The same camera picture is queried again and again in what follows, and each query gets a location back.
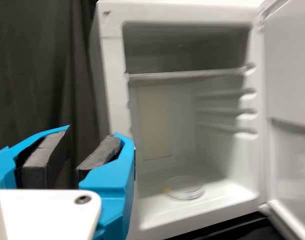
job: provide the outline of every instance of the fridge compartment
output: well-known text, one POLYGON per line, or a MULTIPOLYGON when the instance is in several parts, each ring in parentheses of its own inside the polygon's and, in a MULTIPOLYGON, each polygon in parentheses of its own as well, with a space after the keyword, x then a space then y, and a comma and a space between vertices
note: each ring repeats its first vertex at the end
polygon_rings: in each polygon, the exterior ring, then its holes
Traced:
POLYGON ((167 238, 256 211, 259 128, 248 31, 246 25, 124 25, 143 236, 158 230, 167 238), (204 194, 169 197, 167 181, 178 176, 201 180, 190 187, 204 194))

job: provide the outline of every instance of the white mini fridge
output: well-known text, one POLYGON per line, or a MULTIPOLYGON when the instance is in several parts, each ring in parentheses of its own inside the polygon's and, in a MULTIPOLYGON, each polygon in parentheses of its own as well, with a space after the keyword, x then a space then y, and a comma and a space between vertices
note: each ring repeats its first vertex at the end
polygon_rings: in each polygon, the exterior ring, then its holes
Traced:
POLYGON ((90 57, 99 123, 136 146, 127 239, 261 210, 305 240, 305 0, 100 0, 90 57))

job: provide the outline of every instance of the open fridge door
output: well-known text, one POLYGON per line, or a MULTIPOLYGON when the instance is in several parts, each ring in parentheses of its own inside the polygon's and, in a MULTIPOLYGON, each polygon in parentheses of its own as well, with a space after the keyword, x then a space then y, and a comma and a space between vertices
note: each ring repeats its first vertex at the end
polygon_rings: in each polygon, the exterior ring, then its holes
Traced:
POLYGON ((305 0, 275 1, 261 17, 269 128, 268 205, 272 220, 284 224, 281 232, 305 240, 305 0))

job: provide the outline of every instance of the plastic container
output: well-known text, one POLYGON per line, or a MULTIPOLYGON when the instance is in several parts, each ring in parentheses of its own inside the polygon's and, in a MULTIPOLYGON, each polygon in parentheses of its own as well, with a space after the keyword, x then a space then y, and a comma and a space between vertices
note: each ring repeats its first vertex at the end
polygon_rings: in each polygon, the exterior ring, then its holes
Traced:
POLYGON ((177 200, 194 200, 205 193, 202 182, 190 175, 181 175, 170 178, 166 181, 165 194, 177 200))

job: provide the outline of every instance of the fridge shelf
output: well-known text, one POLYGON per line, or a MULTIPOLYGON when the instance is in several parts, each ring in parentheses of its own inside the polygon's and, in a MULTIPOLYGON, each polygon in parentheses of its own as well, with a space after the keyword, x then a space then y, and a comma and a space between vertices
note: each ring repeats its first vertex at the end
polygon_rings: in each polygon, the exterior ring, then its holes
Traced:
POLYGON ((241 67, 226 69, 151 72, 151 73, 126 73, 129 86, 145 86, 160 84, 176 84, 182 82, 196 82, 216 77, 241 76, 252 72, 253 63, 247 63, 241 67))

